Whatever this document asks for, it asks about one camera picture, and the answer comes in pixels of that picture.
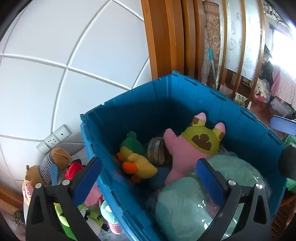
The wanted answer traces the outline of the orange plush toy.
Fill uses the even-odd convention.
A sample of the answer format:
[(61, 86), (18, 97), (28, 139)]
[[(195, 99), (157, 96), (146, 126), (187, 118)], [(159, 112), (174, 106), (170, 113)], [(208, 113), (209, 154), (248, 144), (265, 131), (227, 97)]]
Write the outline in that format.
[(44, 180), (39, 172), (39, 165), (26, 166), (25, 178), (22, 184), (23, 201), (27, 206), (30, 205), (32, 194), (36, 184), (44, 184)]

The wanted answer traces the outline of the green frog plush toy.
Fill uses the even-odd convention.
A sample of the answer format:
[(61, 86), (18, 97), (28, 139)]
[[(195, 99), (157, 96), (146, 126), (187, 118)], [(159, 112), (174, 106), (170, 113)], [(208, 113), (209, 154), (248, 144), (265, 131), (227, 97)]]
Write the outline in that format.
[[(90, 228), (93, 230), (93, 232), (96, 235), (99, 235), (102, 230), (108, 231), (109, 227), (104, 223), (104, 219), (101, 214), (98, 212), (89, 209), (84, 204), (78, 206), (78, 210), (80, 211), (81, 215), (84, 217), (87, 224), (90, 226)], [(55, 211), (56, 214), (60, 220), (60, 223), (62, 225), (62, 228), (64, 232), (66, 233), (67, 237), (77, 240), (75, 237), (73, 231), (70, 228), (70, 225), (66, 219), (66, 216), (64, 215), (61, 205), (59, 203), (55, 203)]]

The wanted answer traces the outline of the pink pig plush toy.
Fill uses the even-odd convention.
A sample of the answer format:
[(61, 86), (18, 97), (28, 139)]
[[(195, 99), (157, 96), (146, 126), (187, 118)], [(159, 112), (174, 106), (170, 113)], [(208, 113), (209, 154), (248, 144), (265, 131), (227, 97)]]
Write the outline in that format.
[(84, 204), (86, 206), (93, 206), (99, 202), (99, 199), (102, 197), (102, 192), (99, 189), (99, 185), (97, 182), (95, 182), (86, 197)]

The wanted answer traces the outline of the red plush toy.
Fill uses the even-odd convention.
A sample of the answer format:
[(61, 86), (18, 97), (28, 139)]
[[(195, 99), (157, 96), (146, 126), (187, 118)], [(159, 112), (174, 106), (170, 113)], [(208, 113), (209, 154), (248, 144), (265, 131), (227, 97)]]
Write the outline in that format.
[(68, 166), (65, 173), (65, 178), (68, 180), (72, 180), (74, 176), (77, 174), (77, 172), (83, 169), (84, 169), (84, 166), (82, 165), (81, 160), (80, 159), (74, 160)]

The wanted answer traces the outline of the brown striped plush toy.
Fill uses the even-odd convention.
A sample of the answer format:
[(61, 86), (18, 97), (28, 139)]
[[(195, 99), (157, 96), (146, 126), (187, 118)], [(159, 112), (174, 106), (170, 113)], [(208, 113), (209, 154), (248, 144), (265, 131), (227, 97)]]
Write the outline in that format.
[(50, 166), (55, 164), (58, 167), (58, 175), (66, 169), (72, 158), (70, 154), (63, 148), (55, 148), (51, 150), (39, 165), (39, 173), (46, 184), (51, 184)]

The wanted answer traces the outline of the teal plush in plastic wrap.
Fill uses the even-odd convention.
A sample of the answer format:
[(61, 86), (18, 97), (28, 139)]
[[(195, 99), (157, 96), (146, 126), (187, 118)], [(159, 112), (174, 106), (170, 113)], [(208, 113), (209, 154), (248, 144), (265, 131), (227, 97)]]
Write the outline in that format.
[[(259, 183), (270, 196), (267, 181), (243, 159), (234, 155), (215, 155), (208, 162), (226, 180), (233, 179), (239, 185), (248, 187)], [(158, 193), (155, 218), (168, 240), (197, 240), (219, 210), (220, 206), (214, 204), (196, 169), (192, 169), (185, 177), (166, 185)]]

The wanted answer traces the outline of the teal and pink plush toy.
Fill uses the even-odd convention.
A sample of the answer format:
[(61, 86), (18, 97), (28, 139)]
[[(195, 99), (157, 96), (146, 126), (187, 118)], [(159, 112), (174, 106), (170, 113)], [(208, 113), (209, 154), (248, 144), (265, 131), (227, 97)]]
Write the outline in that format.
[(111, 232), (115, 235), (121, 234), (122, 228), (106, 200), (102, 202), (100, 211), (103, 218), (108, 222)]

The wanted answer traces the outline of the yellow duck plush green hat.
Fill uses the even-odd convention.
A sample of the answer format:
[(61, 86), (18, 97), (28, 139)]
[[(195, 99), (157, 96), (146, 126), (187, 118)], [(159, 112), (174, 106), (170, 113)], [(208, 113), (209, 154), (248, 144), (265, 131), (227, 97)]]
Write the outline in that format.
[(137, 134), (134, 131), (128, 132), (120, 144), (116, 157), (121, 161), (123, 171), (130, 174), (131, 180), (135, 183), (152, 178), (158, 172), (157, 168), (145, 157), (145, 149), (137, 140)]

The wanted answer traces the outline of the rolled patterned carpet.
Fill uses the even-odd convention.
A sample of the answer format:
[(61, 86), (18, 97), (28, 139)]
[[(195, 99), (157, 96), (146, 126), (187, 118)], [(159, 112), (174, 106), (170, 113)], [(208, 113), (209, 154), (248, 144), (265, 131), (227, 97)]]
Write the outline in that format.
[(214, 68), (211, 67), (208, 84), (211, 87), (215, 87), (217, 83), (217, 71), (220, 57), (220, 11), (219, 5), (212, 1), (202, 2), (206, 17), (206, 31), (207, 31), (207, 49), (212, 50)]

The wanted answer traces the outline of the blue plastic storage bin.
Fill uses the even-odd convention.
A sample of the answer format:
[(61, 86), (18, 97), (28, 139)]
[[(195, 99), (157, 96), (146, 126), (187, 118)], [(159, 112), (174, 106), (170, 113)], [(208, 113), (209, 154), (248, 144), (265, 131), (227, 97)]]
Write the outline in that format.
[(268, 201), (271, 217), (279, 209), (286, 178), (278, 169), (285, 146), (279, 137), (254, 114), (220, 92), (177, 71), (125, 92), (81, 115), (81, 132), (89, 158), (102, 161), (97, 179), (121, 227), (131, 240), (165, 240), (144, 206), (149, 192), (123, 173), (115, 154), (130, 131), (148, 143), (168, 128), (180, 134), (193, 117), (204, 112), (206, 127), (222, 122), (224, 147), (249, 162), (271, 188)]

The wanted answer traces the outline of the silver tape roll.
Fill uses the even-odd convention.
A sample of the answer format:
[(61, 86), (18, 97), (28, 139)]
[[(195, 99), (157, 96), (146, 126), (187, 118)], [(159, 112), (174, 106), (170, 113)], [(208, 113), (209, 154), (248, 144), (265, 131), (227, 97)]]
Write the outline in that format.
[(150, 140), (146, 158), (154, 166), (171, 166), (173, 159), (162, 137), (156, 137)]

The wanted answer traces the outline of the wooden slat partition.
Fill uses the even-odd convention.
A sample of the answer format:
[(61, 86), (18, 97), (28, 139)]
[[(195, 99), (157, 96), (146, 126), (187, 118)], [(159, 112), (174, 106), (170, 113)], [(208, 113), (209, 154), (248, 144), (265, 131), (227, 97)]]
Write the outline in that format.
[(218, 1), (221, 49), (217, 90), (250, 108), (261, 72), (265, 19), (262, 1)]

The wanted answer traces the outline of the white wall socket panel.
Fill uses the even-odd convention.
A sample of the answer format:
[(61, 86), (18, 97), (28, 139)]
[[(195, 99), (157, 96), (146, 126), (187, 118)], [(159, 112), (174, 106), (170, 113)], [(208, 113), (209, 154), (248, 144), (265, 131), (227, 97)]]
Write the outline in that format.
[(66, 125), (57, 128), (53, 133), (46, 137), (40, 144), (36, 146), (37, 150), (42, 154), (48, 153), (57, 147), (63, 140), (72, 135), (72, 132)]

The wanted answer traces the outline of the teal handled broom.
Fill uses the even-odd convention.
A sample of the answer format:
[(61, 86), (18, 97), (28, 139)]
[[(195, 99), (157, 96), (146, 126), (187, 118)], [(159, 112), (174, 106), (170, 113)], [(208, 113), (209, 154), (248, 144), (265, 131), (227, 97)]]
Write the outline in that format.
[(211, 69), (213, 72), (213, 79), (214, 79), (214, 88), (217, 89), (217, 78), (216, 78), (216, 72), (215, 72), (215, 64), (214, 64), (214, 58), (213, 58), (213, 52), (212, 49), (208, 49), (209, 58), (211, 60)]

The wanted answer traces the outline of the wooden door frame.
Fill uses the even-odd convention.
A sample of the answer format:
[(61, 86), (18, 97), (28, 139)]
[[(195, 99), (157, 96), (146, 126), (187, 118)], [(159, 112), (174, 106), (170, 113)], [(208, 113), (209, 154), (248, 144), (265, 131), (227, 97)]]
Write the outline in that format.
[(201, 80), (206, 18), (201, 1), (142, 0), (153, 79), (174, 70)]

